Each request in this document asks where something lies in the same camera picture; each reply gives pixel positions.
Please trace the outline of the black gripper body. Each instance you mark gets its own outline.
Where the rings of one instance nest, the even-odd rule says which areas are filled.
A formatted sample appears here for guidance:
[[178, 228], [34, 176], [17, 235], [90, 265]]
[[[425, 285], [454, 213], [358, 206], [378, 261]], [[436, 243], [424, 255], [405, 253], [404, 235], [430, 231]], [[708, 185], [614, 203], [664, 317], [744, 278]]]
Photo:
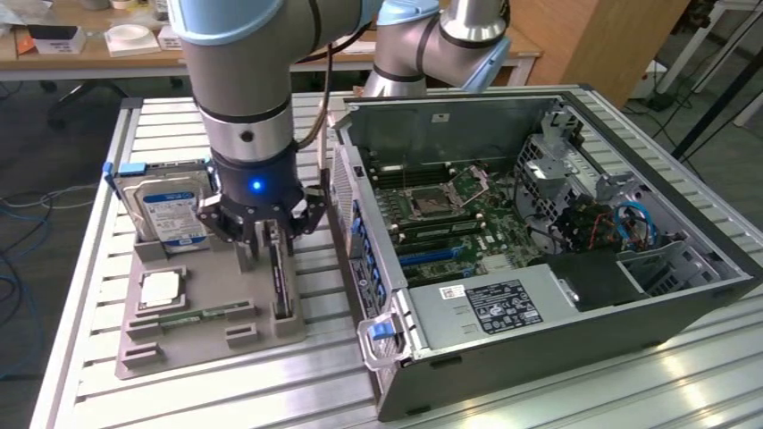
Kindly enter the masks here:
[[238, 242], [251, 239], [253, 224], [274, 221], [287, 236], [298, 233], [298, 220], [291, 210], [303, 197], [297, 177], [297, 144], [263, 161], [243, 162], [210, 151], [211, 163], [218, 178], [219, 205], [230, 218], [231, 239]]

